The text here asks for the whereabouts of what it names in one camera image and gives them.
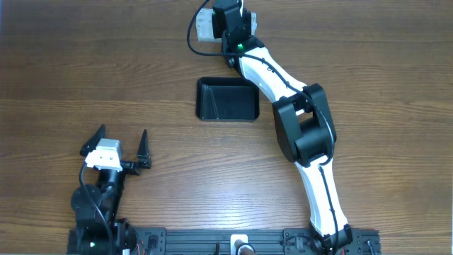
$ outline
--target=brown wood surface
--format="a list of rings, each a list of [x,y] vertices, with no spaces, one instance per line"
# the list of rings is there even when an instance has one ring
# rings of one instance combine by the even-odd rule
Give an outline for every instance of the brown wood surface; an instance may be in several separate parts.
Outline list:
[[[120,208],[133,225],[309,226],[302,180],[278,147],[263,95],[254,123],[195,116],[197,79],[237,76],[222,58],[187,48],[200,4],[3,0],[0,252],[66,251],[78,152],[101,123],[127,159],[149,131],[154,165],[127,179]],[[338,132],[334,176],[349,223],[380,230],[386,253],[449,254],[453,1],[246,5],[274,59],[328,94]]]

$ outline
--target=robotic arm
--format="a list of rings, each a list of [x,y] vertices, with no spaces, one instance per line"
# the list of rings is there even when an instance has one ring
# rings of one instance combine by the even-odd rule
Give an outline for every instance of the robotic arm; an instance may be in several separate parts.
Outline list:
[[[286,158],[295,163],[302,176],[310,203],[311,226],[316,230],[324,249],[340,248],[351,243],[350,227],[341,210],[333,181],[332,160],[322,168],[325,181],[318,169],[318,165],[327,160],[328,152],[331,151],[327,125],[336,140],[324,90],[318,84],[307,86],[297,81],[275,62],[264,44],[251,35],[250,13],[244,10],[242,1],[217,0],[212,9],[213,34],[215,38],[222,39],[225,62],[229,67],[235,68],[243,78],[252,81],[273,103],[280,148]],[[280,73],[292,88],[289,88],[276,72]],[[326,117],[326,122],[319,118],[314,107],[294,89],[305,93],[316,103]],[[313,116],[299,123],[297,116],[310,112],[313,112]],[[329,197],[336,222],[331,212]]]

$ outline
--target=wooden table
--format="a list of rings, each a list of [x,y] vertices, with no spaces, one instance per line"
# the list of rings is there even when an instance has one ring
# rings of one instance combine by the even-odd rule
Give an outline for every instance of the wooden table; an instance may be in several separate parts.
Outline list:
[[[195,116],[203,76],[236,77],[185,43],[200,0],[5,0],[0,34],[0,252],[64,253],[81,145],[105,123],[151,170],[120,216],[169,229],[308,227],[302,180],[270,103],[253,123]],[[257,36],[296,79],[320,83],[338,132],[334,176],[353,227],[386,253],[449,254],[453,1],[246,2]],[[194,44],[218,51],[219,45]],[[89,170],[86,181],[94,182]]]

